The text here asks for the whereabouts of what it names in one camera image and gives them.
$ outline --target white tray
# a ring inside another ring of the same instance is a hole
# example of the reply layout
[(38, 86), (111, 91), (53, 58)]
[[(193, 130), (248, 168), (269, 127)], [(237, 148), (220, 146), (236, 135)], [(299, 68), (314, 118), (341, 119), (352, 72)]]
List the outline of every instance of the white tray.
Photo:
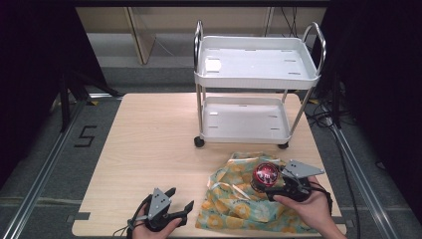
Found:
[(201, 137), (211, 142), (289, 141), (289, 121), (280, 99), (207, 97)]
[(195, 83), (207, 88), (308, 90), (319, 74), (298, 38), (203, 37)]

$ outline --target cart handle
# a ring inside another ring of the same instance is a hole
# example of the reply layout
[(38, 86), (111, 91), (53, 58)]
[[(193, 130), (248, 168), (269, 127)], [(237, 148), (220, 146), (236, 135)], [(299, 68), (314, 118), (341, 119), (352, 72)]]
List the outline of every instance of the cart handle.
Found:
[(199, 47), (203, 39), (204, 32), (202, 30), (202, 21), (198, 20), (196, 25), (195, 40), (193, 46), (193, 66), (195, 73), (198, 72), (198, 58), (199, 58)]
[(307, 40), (308, 33), (310, 32), (311, 28), (316, 29), (317, 36), (320, 40), (320, 59), (319, 59), (319, 65), (316, 70), (316, 75), (319, 76), (320, 70), (322, 69), (323, 62), (325, 61), (325, 37), (322, 34), (322, 31), (319, 28), (319, 25), (316, 22), (312, 22), (308, 25), (307, 29), (304, 32), (304, 36), (302, 37), (302, 42), (304, 43)]

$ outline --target black cable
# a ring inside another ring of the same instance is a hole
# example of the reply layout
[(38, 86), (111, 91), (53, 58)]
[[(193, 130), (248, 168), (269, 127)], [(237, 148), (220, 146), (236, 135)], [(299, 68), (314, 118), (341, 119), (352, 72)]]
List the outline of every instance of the black cable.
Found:
[(320, 188), (322, 188), (323, 190), (325, 190), (325, 188), (323, 188), (323, 186), (322, 186), (322, 185), (320, 185), (319, 183), (312, 182), (312, 181), (310, 181), (310, 183), (311, 183), (311, 184), (315, 184), (315, 185), (319, 186)]
[(292, 28), (292, 27), (291, 27), (291, 25), (290, 25), (289, 19), (288, 19), (288, 17), (286, 16), (285, 11), (283, 10), (283, 7), (281, 7), (281, 9), (282, 9), (283, 16), (285, 17), (286, 22), (287, 22), (287, 24), (288, 24), (288, 26), (289, 26), (289, 30), (290, 30), (289, 37), (292, 37), (292, 34), (293, 34), (293, 28)]
[(342, 152), (341, 145), (340, 145), (339, 139), (337, 137), (337, 134), (334, 132), (334, 130), (331, 127), (328, 127), (328, 129), (331, 131), (332, 135), (334, 136), (335, 144), (336, 144), (337, 149), (338, 149), (338, 152), (340, 154), (341, 165), (342, 165), (342, 168), (343, 168), (343, 171), (344, 171), (344, 177), (345, 177), (345, 180), (346, 180), (346, 183), (347, 183), (347, 188), (348, 188), (348, 191), (350, 193), (350, 198), (351, 198), (351, 202), (352, 202), (352, 205), (353, 205), (354, 214), (355, 214), (355, 217), (356, 217), (356, 231), (357, 231), (356, 233), (357, 233), (357, 238), (359, 239), (360, 238), (360, 218), (359, 218), (359, 212), (357, 210), (357, 204), (356, 204), (356, 199), (354, 197), (353, 190), (351, 189), (351, 184), (350, 184), (350, 180), (349, 180), (349, 176), (348, 176), (348, 172), (347, 172), (347, 167), (345, 165), (344, 155), (343, 155), (343, 152)]
[[(331, 128), (333, 126), (333, 123), (327, 124), (326, 122), (324, 122), (324, 121), (321, 120), (321, 119), (330, 118), (330, 116), (331, 116), (331, 112), (330, 111), (326, 111), (325, 109), (322, 108), (322, 107), (326, 107), (327, 108), (327, 106), (325, 106), (325, 104), (326, 104), (326, 100), (322, 100), (321, 103), (319, 104), (319, 106), (317, 106), (314, 109), (314, 114), (311, 115), (311, 116), (307, 115), (307, 117), (309, 117), (309, 119), (314, 120), (313, 122), (310, 123), (310, 126), (312, 126), (312, 125), (314, 125), (316, 123), (319, 127), (322, 127), (322, 128), (325, 128), (326, 127), (326, 128), (328, 128), (331, 131), (332, 135), (334, 136), (334, 141), (335, 141), (335, 144), (337, 146), (337, 149), (338, 149), (338, 152), (339, 152), (339, 155), (340, 155), (340, 158), (341, 158), (341, 165), (342, 165), (342, 168), (343, 168), (343, 171), (344, 171), (344, 178), (346, 180), (347, 188), (348, 188), (348, 191), (350, 193), (350, 198), (351, 198), (351, 202), (352, 202), (354, 213), (355, 213), (357, 238), (360, 239), (360, 218), (359, 218), (359, 212), (357, 210), (356, 199), (354, 197), (354, 193), (353, 193), (353, 190), (351, 188), (351, 183), (350, 183), (350, 180), (349, 180), (349, 175), (348, 175), (348, 172), (347, 172), (347, 167), (345, 165), (345, 159), (344, 159), (343, 151), (341, 149), (341, 145), (340, 145), (340, 142), (339, 142), (339, 139), (338, 139), (337, 134)], [(322, 113), (317, 113), (317, 110), (318, 109), (321, 109), (322, 110)]]
[(267, 34), (268, 34), (268, 32), (267, 32), (267, 31), (268, 31), (268, 26), (270, 25), (270, 19), (271, 19), (270, 17), (267, 19), (267, 24), (266, 24), (266, 26), (267, 26), (267, 27), (265, 28), (265, 34), (264, 34), (264, 37), (267, 37)]
[(306, 45), (306, 46), (307, 46), (308, 51), (311, 53), (311, 52), (313, 51), (313, 49), (314, 49), (314, 48), (312, 48), (312, 47), (310, 47), (310, 46), (308, 46), (308, 45)]
[(331, 198), (331, 193), (329, 193), (327, 190), (325, 190), (325, 188), (319, 188), (319, 187), (311, 187), (312, 191), (319, 191), (322, 192), (325, 197), (326, 197), (326, 202), (328, 203), (328, 210), (329, 210), (329, 215), (332, 214), (332, 198)]
[(119, 231), (121, 231), (121, 234), (120, 234), (120, 237), (121, 237), (121, 235), (123, 235), (123, 233), (124, 233), (124, 231), (125, 231), (126, 229), (127, 229), (127, 226), (122, 227), (122, 228), (120, 228), (120, 229), (116, 230), (114, 233), (112, 233), (112, 237), (114, 237), (114, 236), (115, 236), (115, 233), (117, 233), (117, 232), (119, 232)]
[(296, 16), (297, 16), (297, 14), (298, 14), (298, 8), (294, 7), (293, 8), (293, 24), (292, 25), (293, 25), (293, 30), (294, 30), (293, 36), (296, 37), (296, 38), (298, 38), (298, 29), (296, 27)]
[(301, 182), (299, 181), (299, 179), (295, 176), (295, 174), (294, 173), (292, 173), (290, 170), (288, 170), (288, 169), (284, 169), (286, 172), (288, 172), (289, 174), (291, 174), (292, 175), (292, 177), (289, 177), (289, 178), (291, 178), (292, 180), (294, 180), (297, 184), (298, 184), (298, 186), (302, 186), (302, 184), (301, 184)]
[(133, 217), (132, 217), (132, 219), (131, 219), (131, 221), (130, 221), (130, 224), (133, 226), (133, 224), (134, 224), (134, 222), (135, 222), (135, 220), (136, 220), (136, 217), (137, 217), (137, 214), (139, 214), (139, 211), (140, 211), (140, 209), (143, 207), (143, 205), (145, 205), (148, 201), (150, 201), (151, 200), (151, 198), (152, 198), (152, 195), (151, 194), (149, 194), (145, 199), (143, 199), (143, 201), (140, 203), (140, 205), (137, 207), (137, 209), (136, 209), (136, 211), (135, 211), (135, 213), (133, 214)]

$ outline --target handheld controller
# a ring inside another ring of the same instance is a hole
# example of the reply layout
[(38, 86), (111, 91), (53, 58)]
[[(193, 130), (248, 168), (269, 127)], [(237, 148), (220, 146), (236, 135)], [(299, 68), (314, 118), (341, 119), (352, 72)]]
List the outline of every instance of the handheld controller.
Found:
[(289, 177), (283, 177), (285, 185), (283, 187), (266, 187), (265, 193), (270, 201), (274, 201), (274, 195), (290, 197), (297, 202), (306, 201), (311, 196), (311, 185), (308, 179), (301, 178), (295, 181)]
[[(183, 211), (168, 213), (170, 208), (171, 196), (176, 192), (176, 188), (173, 187), (163, 193), (160, 189), (155, 188), (153, 194), (149, 194), (139, 205), (136, 212), (131, 219), (127, 220), (127, 234), (126, 238), (132, 238), (132, 230), (136, 227), (136, 221), (142, 221), (143, 224), (154, 232), (161, 231), (168, 225), (170, 221), (175, 218), (182, 218), (182, 221), (177, 227), (184, 226), (187, 223), (187, 214), (192, 211), (193, 201), (188, 203)], [(144, 209), (144, 215), (138, 216), (140, 209), (143, 205), (146, 205)]]

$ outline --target gray floor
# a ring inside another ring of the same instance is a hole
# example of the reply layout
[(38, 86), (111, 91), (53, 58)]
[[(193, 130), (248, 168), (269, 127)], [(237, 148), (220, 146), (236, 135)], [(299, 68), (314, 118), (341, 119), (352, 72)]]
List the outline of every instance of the gray floor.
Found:
[[(122, 93), (194, 92), (191, 56), (193, 35), (159, 35), (151, 58), (144, 66), (137, 61), (129, 35), (92, 34), (90, 39), (110, 87)], [(89, 88), (89, 91), (101, 92), (94, 88)], [(72, 234), (72, 219), (84, 198), (118, 106), (119, 101), (113, 99), (84, 106), (20, 238), (75, 238)], [(308, 104), (307, 114), (320, 112), (318, 105)], [(421, 224), (388, 173), (375, 165), (378, 158), (367, 143), (364, 133), (350, 116), (342, 117), (342, 121), (342, 132), (398, 238), (420, 238)], [(92, 145), (76, 147), (89, 142), (86, 138), (80, 138), (81, 131), (87, 125), (95, 126), (86, 130), (86, 134), (95, 137)], [(34, 141), (30, 154), (19, 163), (0, 191), (0, 234), (5, 233), (7, 224), (31, 189), (59, 136), (60, 128), (60, 108), (55, 107)], [(357, 238), (356, 215), (334, 137), (328, 128), (316, 124), (312, 124), (312, 132), (337, 203), (348, 225), (347, 238)], [(350, 173), (348, 175), (356, 198), (360, 238), (382, 238), (355, 181)]]

